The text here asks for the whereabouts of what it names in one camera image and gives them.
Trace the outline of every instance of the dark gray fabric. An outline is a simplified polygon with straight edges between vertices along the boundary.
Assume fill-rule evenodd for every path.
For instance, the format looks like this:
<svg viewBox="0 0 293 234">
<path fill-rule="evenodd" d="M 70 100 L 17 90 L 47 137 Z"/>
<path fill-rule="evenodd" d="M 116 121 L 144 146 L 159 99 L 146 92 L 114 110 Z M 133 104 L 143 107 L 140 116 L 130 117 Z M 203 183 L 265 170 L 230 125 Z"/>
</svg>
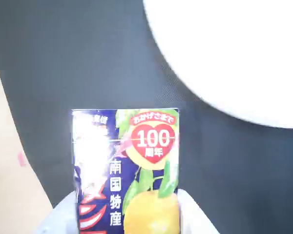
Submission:
<svg viewBox="0 0 293 234">
<path fill-rule="evenodd" d="M 200 101 L 164 61 L 140 1 L 0 0 L 0 77 L 53 205 L 73 190 L 70 109 L 179 107 L 180 188 L 220 233 L 293 233 L 293 130 Z"/>
</svg>

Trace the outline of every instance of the yellow citrus fruit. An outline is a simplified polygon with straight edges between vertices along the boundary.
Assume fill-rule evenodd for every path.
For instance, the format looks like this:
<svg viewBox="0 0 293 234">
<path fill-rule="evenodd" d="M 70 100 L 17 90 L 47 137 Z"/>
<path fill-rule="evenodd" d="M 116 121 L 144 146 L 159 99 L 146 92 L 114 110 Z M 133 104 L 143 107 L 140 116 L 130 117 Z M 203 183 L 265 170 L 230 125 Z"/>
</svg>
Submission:
<svg viewBox="0 0 293 234">
<path fill-rule="evenodd" d="M 136 195 L 124 219 L 125 234 L 179 234 L 177 195 L 159 198 L 158 191 Z"/>
</svg>

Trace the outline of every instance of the green stem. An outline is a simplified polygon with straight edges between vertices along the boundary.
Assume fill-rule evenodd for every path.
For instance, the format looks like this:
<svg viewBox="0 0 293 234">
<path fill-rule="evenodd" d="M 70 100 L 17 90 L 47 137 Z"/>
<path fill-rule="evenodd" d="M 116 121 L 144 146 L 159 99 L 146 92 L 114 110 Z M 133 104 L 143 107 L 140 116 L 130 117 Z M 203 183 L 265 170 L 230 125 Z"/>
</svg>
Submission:
<svg viewBox="0 0 293 234">
<path fill-rule="evenodd" d="M 164 176 L 155 177 L 155 178 L 153 178 L 153 182 L 156 181 L 156 180 L 158 180 L 158 179 L 163 179 L 163 178 L 164 178 Z"/>
<path fill-rule="evenodd" d="M 139 172 L 140 169 L 141 169 L 141 167 L 139 167 L 138 170 L 137 170 L 136 173 L 135 173 L 135 180 L 137 179 L 138 172 Z"/>
</svg>

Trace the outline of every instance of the drink box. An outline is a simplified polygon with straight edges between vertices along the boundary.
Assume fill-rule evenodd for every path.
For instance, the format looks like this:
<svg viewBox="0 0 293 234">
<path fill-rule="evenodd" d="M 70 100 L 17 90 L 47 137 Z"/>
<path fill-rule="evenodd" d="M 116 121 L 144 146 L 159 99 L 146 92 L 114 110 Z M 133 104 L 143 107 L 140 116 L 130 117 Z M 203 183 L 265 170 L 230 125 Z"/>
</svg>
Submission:
<svg viewBox="0 0 293 234">
<path fill-rule="evenodd" d="M 179 234 L 178 109 L 73 110 L 81 234 Z"/>
</svg>

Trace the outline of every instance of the tan surface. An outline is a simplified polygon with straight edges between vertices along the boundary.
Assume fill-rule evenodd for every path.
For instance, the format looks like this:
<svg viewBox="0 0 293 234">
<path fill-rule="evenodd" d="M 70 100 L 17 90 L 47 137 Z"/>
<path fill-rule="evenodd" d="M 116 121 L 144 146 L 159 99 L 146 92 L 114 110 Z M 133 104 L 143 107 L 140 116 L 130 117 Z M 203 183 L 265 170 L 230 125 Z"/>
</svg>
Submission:
<svg viewBox="0 0 293 234">
<path fill-rule="evenodd" d="M 51 204 L 23 153 L 0 80 L 0 234 L 31 234 Z"/>
</svg>

